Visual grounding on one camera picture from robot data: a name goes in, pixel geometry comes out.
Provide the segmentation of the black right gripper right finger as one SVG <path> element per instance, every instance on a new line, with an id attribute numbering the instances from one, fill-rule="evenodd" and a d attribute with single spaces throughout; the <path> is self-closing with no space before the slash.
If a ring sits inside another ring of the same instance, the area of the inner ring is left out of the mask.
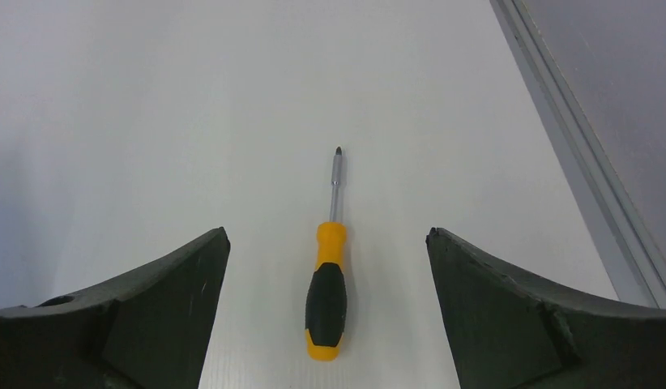
<path id="1" fill-rule="evenodd" d="M 463 388 L 666 388 L 666 310 L 566 287 L 433 228 L 427 251 Z"/>

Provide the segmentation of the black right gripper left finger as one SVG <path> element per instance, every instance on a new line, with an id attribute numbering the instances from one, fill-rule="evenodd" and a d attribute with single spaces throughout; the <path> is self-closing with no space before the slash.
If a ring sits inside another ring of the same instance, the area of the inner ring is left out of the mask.
<path id="1" fill-rule="evenodd" d="M 99 284 L 0 309 L 0 388 L 196 388 L 230 248 L 211 229 Z"/>

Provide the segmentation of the yellow black handled screwdriver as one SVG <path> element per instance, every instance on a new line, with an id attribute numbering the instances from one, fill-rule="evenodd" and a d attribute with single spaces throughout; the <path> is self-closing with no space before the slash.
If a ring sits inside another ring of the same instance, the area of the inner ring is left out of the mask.
<path id="1" fill-rule="evenodd" d="M 329 220 L 317 229 L 318 252 L 305 302 L 305 342 L 315 361 L 334 361 L 340 353 L 348 297 L 344 278 L 347 229 L 339 214 L 344 155 L 335 149 L 331 167 Z"/>

